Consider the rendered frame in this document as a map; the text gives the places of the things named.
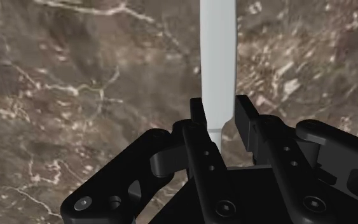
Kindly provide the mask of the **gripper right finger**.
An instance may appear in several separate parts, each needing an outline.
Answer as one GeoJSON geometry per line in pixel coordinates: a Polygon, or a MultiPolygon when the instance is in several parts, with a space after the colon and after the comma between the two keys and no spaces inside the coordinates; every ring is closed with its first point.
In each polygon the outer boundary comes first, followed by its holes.
{"type": "Polygon", "coordinates": [[[288,220],[283,224],[358,224],[358,137],[318,120],[294,128],[235,98],[235,125],[258,165],[269,164],[288,220]]]}

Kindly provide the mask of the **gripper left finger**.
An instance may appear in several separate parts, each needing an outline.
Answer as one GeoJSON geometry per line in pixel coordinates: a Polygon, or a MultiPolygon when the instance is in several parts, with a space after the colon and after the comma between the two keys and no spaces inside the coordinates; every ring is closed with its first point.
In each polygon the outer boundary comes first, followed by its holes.
{"type": "Polygon", "coordinates": [[[172,131],[149,129],[68,196],[64,224],[135,224],[146,205],[177,171],[188,181],[149,224],[234,224],[237,203],[227,168],[205,127],[199,98],[191,118],[172,131]]]}

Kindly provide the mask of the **white flat-bladed utensil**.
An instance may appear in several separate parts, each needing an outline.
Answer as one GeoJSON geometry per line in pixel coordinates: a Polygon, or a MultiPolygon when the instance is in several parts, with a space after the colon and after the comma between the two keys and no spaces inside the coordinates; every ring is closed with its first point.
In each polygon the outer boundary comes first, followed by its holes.
{"type": "Polygon", "coordinates": [[[236,0],[200,0],[202,104],[218,149],[223,127],[234,115],[237,37],[236,0]]]}

